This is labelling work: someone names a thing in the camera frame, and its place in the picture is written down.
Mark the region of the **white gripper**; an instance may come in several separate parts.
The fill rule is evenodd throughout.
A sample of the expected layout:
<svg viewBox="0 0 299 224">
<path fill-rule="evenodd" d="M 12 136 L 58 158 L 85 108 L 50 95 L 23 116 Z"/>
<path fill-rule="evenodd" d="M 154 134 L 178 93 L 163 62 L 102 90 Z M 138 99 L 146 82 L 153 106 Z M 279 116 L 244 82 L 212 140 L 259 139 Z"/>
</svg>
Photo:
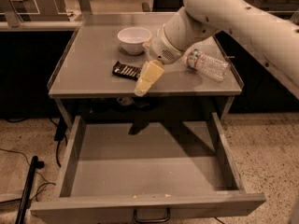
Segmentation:
<svg viewBox="0 0 299 224">
<path fill-rule="evenodd" d="M 144 96 L 164 73 L 164 64 L 174 63 L 182 56 L 182 52 L 174 48 L 166 37 L 164 26 L 157 30 L 151 41 L 145 41 L 142 46 L 156 60 L 145 62 L 142 66 L 134 90 L 135 95 L 139 97 Z"/>
</svg>

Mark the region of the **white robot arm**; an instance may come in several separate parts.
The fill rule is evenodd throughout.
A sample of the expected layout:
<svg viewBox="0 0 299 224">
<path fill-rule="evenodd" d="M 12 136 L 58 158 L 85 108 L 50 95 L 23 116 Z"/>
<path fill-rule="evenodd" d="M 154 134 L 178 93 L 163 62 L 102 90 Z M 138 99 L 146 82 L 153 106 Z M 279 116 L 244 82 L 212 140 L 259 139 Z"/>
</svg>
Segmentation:
<svg viewBox="0 0 299 224">
<path fill-rule="evenodd" d="M 193 44 L 218 31 L 233 38 L 295 97 L 299 97 L 299 26 L 244 0 L 183 0 L 184 6 L 164 23 L 148 43 L 135 94 L 145 95 Z"/>
</svg>

